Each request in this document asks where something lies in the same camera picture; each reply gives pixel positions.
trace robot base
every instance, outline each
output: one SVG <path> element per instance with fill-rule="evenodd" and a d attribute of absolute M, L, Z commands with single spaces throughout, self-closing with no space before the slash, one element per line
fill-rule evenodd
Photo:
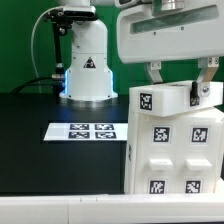
<path fill-rule="evenodd" d="M 106 99 L 106 100 L 95 100 L 95 101 L 86 101 L 86 100 L 74 100 L 62 97 L 60 94 L 60 103 L 68 106 L 78 107 L 78 108 L 100 108 L 106 106 L 113 106 L 118 103 L 118 97 L 116 96 Z"/>

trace blue light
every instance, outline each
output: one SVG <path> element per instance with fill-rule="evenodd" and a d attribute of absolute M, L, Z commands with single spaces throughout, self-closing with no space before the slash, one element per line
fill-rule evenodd
<path fill-rule="evenodd" d="M 68 70 L 65 72 L 65 90 L 64 90 L 64 93 L 65 95 L 67 95 L 68 93 Z"/>

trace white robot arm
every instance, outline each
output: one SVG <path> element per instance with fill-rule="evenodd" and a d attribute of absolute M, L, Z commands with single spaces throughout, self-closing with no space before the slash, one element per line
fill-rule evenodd
<path fill-rule="evenodd" d="M 78 107 L 102 107 L 116 102 L 113 73 L 107 66 L 107 28 L 97 18 L 93 5 L 113 5 L 107 0 L 59 0 L 62 11 L 56 14 L 68 19 L 73 31 L 72 62 L 65 73 L 65 90 L 60 94 L 64 103 Z M 63 20 L 56 27 L 62 34 Z"/>

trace white panel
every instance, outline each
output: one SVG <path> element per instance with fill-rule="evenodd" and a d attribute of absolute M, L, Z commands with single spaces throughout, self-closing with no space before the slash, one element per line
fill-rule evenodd
<path fill-rule="evenodd" d="M 68 224 L 67 197 L 0 198 L 2 224 Z"/>
<path fill-rule="evenodd" d="M 218 13 L 212 19 L 202 19 L 210 15 L 209 12 L 198 12 L 195 15 L 185 15 L 183 18 L 195 19 L 182 25 L 178 13 L 207 9 L 208 6 L 217 6 Z M 182 59 L 197 59 L 210 56 L 224 55 L 224 1 L 223 0 L 185 0 L 185 8 L 174 12 L 168 12 L 154 17 L 152 6 L 143 4 L 123 10 L 117 20 L 118 52 L 124 63 L 169 61 Z M 169 28 L 154 28 L 148 32 L 134 34 L 131 31 L 133 23 L 158 19 L 151 24 L 163 26 L 169 18 L 161 21 L 166 15 L 175 14 L 172 22 L 167 24 Z"/>
<path fill-rule="evenodd" d="M 127 124 L 50 123 L 44 141 L 127 141 Z"/>

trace white block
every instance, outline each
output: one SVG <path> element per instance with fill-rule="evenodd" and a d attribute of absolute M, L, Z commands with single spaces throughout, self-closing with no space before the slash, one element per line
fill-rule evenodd
<path fill-rule="evenodd" d="M 149 159 L 149 166 L 152 170 L 173 169 L 173 163 L 170 159 Z"/>
<path fill-rule="evenodd" d="M 207 159 L 187 159 L 186 165 L 189 170 L 210 170 L 212 164 Z"/>
<path fill-rule="evenodd" d="M 223 83 L 211 82 L 209 95 L 201 96 L 199 90 L 199 105 L 191 106 L 192 82 L 183 81 L 131 88 L 130 109 L 136 113 L 166 117 L 222 104 Z"/>
<path fill-rule="evenodd" d="M 213 193 L 221 175 L 223 121 L 215 108 L 169 117 L 129 112 L 125 193 Z"/>

